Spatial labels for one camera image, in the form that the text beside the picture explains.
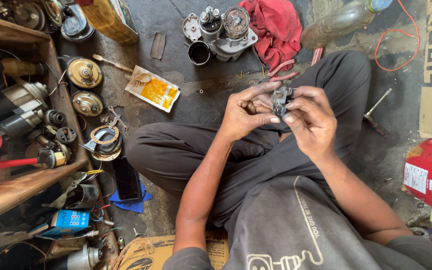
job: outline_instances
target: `hand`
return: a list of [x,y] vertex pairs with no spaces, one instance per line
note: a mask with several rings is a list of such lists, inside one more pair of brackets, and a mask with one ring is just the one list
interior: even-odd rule
[[338,121],[326,93],[321,88],[301,86],[295,89],[284,122],[296,137],[297,146],[315,162],[335,155],[334,141]]
[[260,83],[229,96],[219,133],[231,141],[236,141],[258,126],[280,123],[281,119],[273,114],[272,109],[253,103],[258,95],[266,94],[280,86],[281,82]]

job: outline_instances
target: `yellow wire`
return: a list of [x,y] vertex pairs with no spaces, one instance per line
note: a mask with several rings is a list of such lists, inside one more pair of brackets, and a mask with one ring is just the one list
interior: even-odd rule
[[86,174],[87,175],[94,175],[94,174],[99,174],[99,173],[102,173],[102,172],[103,172],[102,169],[93,169],[93,170],[87,171]]

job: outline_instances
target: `pliers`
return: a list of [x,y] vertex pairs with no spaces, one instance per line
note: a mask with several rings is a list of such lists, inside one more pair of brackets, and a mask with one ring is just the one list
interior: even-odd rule
[[283,77],[273,77],[278,71],[283,68],[284,66],[287,66],[289,64],[294,64],[294,59],[288,60],[286,62],[282,62],[278,67],[276,67],[273,71],[268,72],[267,76],[262,78],[261,80],[251,84],[249,87],[255,86],[257,84],[261,83],[267,83],[267,82],[277,82],[282,80],[287,80],[289,78],[292,78],[298,74],[298,72],[293,72],[289,75],[283,76]]

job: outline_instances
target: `dirty floor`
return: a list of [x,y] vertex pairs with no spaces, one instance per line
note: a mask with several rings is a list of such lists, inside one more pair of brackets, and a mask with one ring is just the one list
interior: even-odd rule
[[[350,0],[291,0],[303,27]],[[186,41],[182,32],[184,18],[189,13],[200,14],[207,5],[223,11],[238,4],[231,0],[125,0],[129,5],[140,42],[133,46],[121,47],[109,38],[95,33],[93,38],[81,44],[69,43],[64,39],[55,40],[59,55],[83,56],[91,58],[96,53],[114,62],[132,67],[141,67],[177,84],[181,96],[174,104],[171,113],[163,112],[124,91],[128,83],[128,73],[114,66],[102,63],[103,83],[93,91],[103,98],[106,108],[115,107],[122,120],[129,126],[122,132],[124,140],[138,127],[156,122],[179,122],[191,124],[219,124],[222,121],[227,98],[231,93],[245,89],[262,77],[261,73],[251,75],[245,71],[259,68],[258,60],[251,50],[246,50],[234,63],[220,63],[215,59],[205,68],[196,68],[188,59]],[[373,112],[372,116],[386,127],[391,135],[382,137],[367,123],[363,123],[357,148],[353,154],[350,169],[379,194],[400,216],[407,221],[415,213],[426,209],[416,207],[417,200],[401,191],[404,160],[408,150],[421,141],[418,136],[418,115],[420,106],[421,81],[423,75],[424,40],[426,29],[426,1],[402,0],[405,8],[413,15],[421,40],[417,56],[408,65],[396,71],[384,71],[374,61],[375,47],[381,34],[391,28],[399,28],[414,33],[411,20],[397,1],[376,15],[367,29],[359,29],[329,44],[323,53],[342,50],[363,52],[371,61],[372,78],[367,109],[387,91],[393,92]],[[150,58],[150,49],[156,33],[166,36],[166,46],[161,60]],[[385,67],[405,63],[416,50],[416,39],[398,32],[387,34],[378,52],[378,61]],[[312,51],[302,49],[295,57],[293,70],[303,73],[310,65]],[[243,71],[243,78],[236,77]],[[99,118],[86,118],[90,132],[100,126]],[[112,172],[111,163],[106,162],[105,171]],[[109,176],[99,176],[104,194],[113,190]],[[108,210],[115,222],[118,236],[126,243],[134,239],[133,228],[147,236],[162,236],[174,233],[174,222],[178,201],[153,185],[146,178],[142,180],[152,200],[144,203],[144,213],[122,210],[111,205]]]

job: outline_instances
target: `knee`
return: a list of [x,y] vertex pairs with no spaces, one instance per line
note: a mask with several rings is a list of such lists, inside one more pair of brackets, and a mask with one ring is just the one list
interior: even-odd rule
[[343,59],[341,60],[349,70],[357,73],[358,76],[370,78],[371,64],[366,55],[355,50],[345,50],[340,52]]
[[146,167],[150,158],[153,157],[153,147],[155,142],[161,137],[165,123],[153,123],[139,127],[131,136],[126,144],[126,156],[131,166],[140,170]]

